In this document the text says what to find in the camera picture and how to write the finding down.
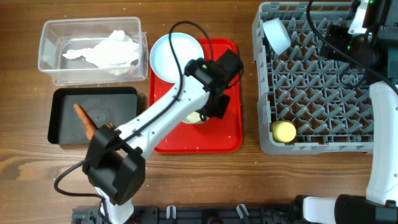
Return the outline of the mint green bowl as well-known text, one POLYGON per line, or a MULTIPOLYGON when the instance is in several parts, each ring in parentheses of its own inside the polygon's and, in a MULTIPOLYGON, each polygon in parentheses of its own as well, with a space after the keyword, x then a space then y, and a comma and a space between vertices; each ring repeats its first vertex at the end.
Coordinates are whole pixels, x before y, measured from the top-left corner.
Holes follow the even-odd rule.
POLYGON ((209 120, 209 117, 204 116, 201 113, 196 111, 190 113, 187 117, 185 117, 182 122, 185 124, 202 124, 209 120))

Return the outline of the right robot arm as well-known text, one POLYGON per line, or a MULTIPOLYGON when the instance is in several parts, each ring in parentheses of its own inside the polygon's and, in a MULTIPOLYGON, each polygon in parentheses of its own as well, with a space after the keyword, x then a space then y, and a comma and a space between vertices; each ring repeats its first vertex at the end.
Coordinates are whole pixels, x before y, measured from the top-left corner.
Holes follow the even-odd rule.
POLYGON ((373 163, 366 195, 304 196, 301 216, 310 223, 397 223, 397 1, 366 1, 352 23, 360 47, 322 36, 306 8, 313 33, 339 59, 365 69, 373 107, 373 163), (356 30, 361 26, 363 33, 356 30))

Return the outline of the light blue plate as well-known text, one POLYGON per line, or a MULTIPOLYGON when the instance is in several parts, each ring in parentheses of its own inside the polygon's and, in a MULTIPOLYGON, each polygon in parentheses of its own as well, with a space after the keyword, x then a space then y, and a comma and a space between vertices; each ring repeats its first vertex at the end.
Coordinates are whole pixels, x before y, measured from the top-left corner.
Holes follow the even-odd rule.
MULTIPOLYGON (((204 57, 204 51, 199 42, 188 34, 174 32, 172 45, 183 72, 190 60, 204 57)), ((162 36, 152 46, 149 60, 152 71, 161 80, 168 83, 179 81, 179 71, 170 48, 168 34, 162 36)))

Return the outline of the yellow plastic cup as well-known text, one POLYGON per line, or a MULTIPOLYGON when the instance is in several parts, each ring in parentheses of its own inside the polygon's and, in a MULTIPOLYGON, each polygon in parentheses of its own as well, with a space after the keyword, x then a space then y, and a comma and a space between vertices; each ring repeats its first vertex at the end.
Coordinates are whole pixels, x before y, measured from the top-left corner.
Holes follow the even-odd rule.
POLYGON ((297 135, 296 127, 288 121, 275 121, 270 125, 273 140, 275 142, 289 143, 297 135))

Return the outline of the light blue bowl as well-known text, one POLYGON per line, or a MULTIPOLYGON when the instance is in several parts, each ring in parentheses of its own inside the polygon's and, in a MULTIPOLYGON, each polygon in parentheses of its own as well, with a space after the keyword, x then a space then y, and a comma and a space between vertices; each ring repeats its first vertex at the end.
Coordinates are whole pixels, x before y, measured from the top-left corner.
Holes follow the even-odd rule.
POLYGON ((277 55, 281 55, 291 46, 288 32, 279 18, 263 22, 262 28, 268 43, 277 55))

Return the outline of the brown mushroom scrap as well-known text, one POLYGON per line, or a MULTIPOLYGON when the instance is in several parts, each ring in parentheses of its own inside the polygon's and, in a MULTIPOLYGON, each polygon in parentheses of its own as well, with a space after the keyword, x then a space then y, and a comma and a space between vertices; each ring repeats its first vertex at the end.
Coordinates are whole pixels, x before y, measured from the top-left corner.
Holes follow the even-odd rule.
POLYGON ((112 123, 107 123, 106 126, 107 126, 109 129, 116 129, 115 125, 112 124, 112 123))

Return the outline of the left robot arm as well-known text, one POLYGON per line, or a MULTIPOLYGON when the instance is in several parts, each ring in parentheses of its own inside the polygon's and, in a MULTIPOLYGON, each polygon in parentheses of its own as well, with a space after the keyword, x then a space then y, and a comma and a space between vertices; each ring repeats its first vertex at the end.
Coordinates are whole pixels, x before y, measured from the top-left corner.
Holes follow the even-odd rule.
POLYGON ((131 198, 144 183, 146 159, 169 132, 192 112, 224 116, 230 100, 224 91, 242 70, 232 50, 217 61, 191 60, 182 80, 138 117, 116 129, 103 125, 95 131, 83 172, 104 197, 103 213, 110 223, 125 223, 132 215, 131 198))

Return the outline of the orange carrot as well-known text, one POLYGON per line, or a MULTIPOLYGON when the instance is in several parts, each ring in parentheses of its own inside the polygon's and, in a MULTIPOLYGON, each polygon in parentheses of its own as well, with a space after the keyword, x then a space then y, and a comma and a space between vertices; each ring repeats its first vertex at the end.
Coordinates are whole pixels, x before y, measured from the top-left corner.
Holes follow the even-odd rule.
POLYGON ((95 123, 91 120, 91 118, 88 116, 86 111, 80 105, 74 104, 73 107, 83 125, 83 129, 85 130, 86 138, 89 141, 92 140, 95 132, 98 129, 97 126, 95 125, 95 123))

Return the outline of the white rice grains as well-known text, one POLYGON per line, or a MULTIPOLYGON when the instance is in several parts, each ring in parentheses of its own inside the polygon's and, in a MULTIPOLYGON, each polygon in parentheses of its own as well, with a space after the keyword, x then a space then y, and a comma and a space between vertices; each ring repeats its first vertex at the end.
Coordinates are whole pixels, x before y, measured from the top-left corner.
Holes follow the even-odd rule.
POLYGON ((201 122, 200 114, 196 111, 192 112, 184 119, 184 122, 188 124, 201 122))

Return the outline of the white tissue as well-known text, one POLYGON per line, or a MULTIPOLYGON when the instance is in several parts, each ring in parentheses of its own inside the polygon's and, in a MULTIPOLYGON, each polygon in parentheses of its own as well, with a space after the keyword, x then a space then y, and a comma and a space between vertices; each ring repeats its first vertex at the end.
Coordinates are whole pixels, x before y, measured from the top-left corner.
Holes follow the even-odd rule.
POLYGON ((107 39, 93 48, 67 50, 62 56, 69 60, 83 57, 98 68, 130 67, 139 59, 139 44, 123 30, 114 30, 107 39))

